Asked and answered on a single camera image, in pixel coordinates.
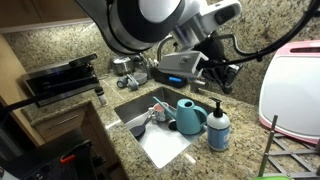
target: cable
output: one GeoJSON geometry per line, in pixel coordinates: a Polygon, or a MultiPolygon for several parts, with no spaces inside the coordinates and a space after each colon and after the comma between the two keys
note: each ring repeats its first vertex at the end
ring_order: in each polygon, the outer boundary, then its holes
{"type": "Polygon", "coordinates": [[[242,51],[238,47],[237,37],[235,35],[233,35],[233,34],[224,34],[224,35],[219,35],[219,36],[212,36],[212,39],[214,39],[214,40],[232,39],[233,49],[236,51],[236,53],[240,54],[241,56],[251,56],[251,55],[256,54],[256,53],[248,53],[248,52],[242,51]]]}
{"type": "Polygon", "coordinates": [[[257,61],[260,62],[263,56],[276,51],[277,49],[282,47],[284,44],[288,43],[293,37],[295,37],[307,25],[307,23],[311,20],[311,18],[313,18],[316,15],[316,13],[318,12],[319,6],[320,6],[319,0],[312,0],[308,10],[304,13],[304,15],[299,20],[299,22],[287,34],[285,34],[280,39],[273,42],[266,48],[262,49],[261,51],[255,52],[254,55],[250,55],[248,57],[234,60],[234,61],[227,61],[227,62],[216,63],[216,64],[213,64],[212,61],[203,61],[199,63],[197,68],[211,69],[218,66],[227,66],[231,64],[245,63],[254,59],[257,59],[257,61]]]}
{"type": "Polygon", "coordinates": [[[320,11],[315,12],[314,17],[320,17],[320,11]]]}

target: soap dispenser bottle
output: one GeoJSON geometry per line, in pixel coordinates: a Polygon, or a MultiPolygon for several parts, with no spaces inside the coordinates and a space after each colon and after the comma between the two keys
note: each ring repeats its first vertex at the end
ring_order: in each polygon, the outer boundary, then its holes
{"type": "Polygon", "coordinates": [[[207,116],[208,144],[216,151],[224,151],[229,145],[230,120],[220,108],[221,101],[211,97],[216,102],[216,108],[207,116]]]}

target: stainless steel sink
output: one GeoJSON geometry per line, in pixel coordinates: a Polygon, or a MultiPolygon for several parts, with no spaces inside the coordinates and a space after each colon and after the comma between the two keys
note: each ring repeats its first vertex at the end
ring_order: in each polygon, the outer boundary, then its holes
{"type": "MultiPolygon", "coordinates": [[[[116,113],[128,129],[141,125],[147,119],[149,115],[148,108],[155,104],[152,99],[153,96],[167,102],[173,111],[175,111],[179,99],[189,98],[167,88],[159,88],[115,108],[116,113]]],[[[210,112],[211,108],[208,105],[196,100],[193,101],[208,113],[210,112]]],[[[174,119],[168,119],[164,122],[150,121],[146,126],[145,134],[138,140],[158,168],[162,168],[169,163],[205,131],[202,130],[196,135],[183,135],[175,130],[174,121],[174,119]]]]}

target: kitchen counter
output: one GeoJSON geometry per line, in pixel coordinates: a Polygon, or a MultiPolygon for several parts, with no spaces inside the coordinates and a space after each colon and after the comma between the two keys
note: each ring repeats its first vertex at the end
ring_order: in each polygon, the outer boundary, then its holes
{"type": "MultiPolygon", "coordinates": [[[[35,126],[66,111],[92,103],[130,179],[229,180],[248,179],[258,175],[269,134],[258,120],[258,107],[213,92],[200,90],[198,94],[194,94],[190,93],[189,87],[174,89],[154,81],[148,81],[140,86],[138,91],[131,92],[128,88],[117,88],[116,81],[117,77],[113,76],[101,81],[108,99],[108,105],[104,107],[100,106],[94,91],[91,90],[42,108],[29,105],[22,111],[31,125],[35,126]],[[231,120],[229,148],[223,152],[211,150],[206,142],[207,133],[204,133],[169,164],[157,169],[113,109],[162,86],[212,106],[214,103],[208,97],[221,99],[222,108],[231,120]]],[[[292,140],[285,139],[282,142],[293,149],[301,148],[301,145],[292,140]]],[[[303,159],[315,169],[320,165],[319,156],[305,155],[303,159]]],[[[303,171],[290,158],[277,160],[289,172],[303,171]]],[[[271,171],[276,172],[273,167],[267,165],[266,172],[271,171]]]]}

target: wooden cabinet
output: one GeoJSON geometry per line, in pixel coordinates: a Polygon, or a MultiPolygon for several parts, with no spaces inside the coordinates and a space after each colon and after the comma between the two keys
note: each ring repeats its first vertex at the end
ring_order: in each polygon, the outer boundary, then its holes
{"type": "MultiPolygon", "coordinates": [[[[21,75],[26,74],[25,69],[21,65],[11,47],[0,34],[0,102],[7,106],[26,99],[28,96],[22,88],[23,82],[21,75]]],[[[39,146],[45,141],[39,135],[38,131],[31,127],[30,122],[22,114],[20,109],[16,109],[11,113],[13,119],[20,128],[26,133],[32,142],[39,146]]]]}
{"type": "Polygon", "coordinates": [[[41,23],[32,0],[1,0],[0,27],[41,23]]]}
{"type": "Polygon", "coordinates": [[[74,0],[32,0],[42,22],[85,18],[84,11],[74,0]]]}
{"type": "Polygon", "coordinates": [[[39,134],[48,142],[73,129],[79,128],[85,116],[83,108],[78,108],[52,118],[36,126],[39,134]]]}
{"type": "Polygon", "coordinates": [[[93,106],[87,105],[84,109],[86,116],[81,124],[83,136],[93,143],[95,152],[106,161],[96,168],[96,174],[103,174],[104,177],[111,176],[112,179],[128,179],[93,106]]]}
{"type": "Polygon", "coordinates": [[[0,27],[87,18],[75,0],[1,0],[0,27]]]}

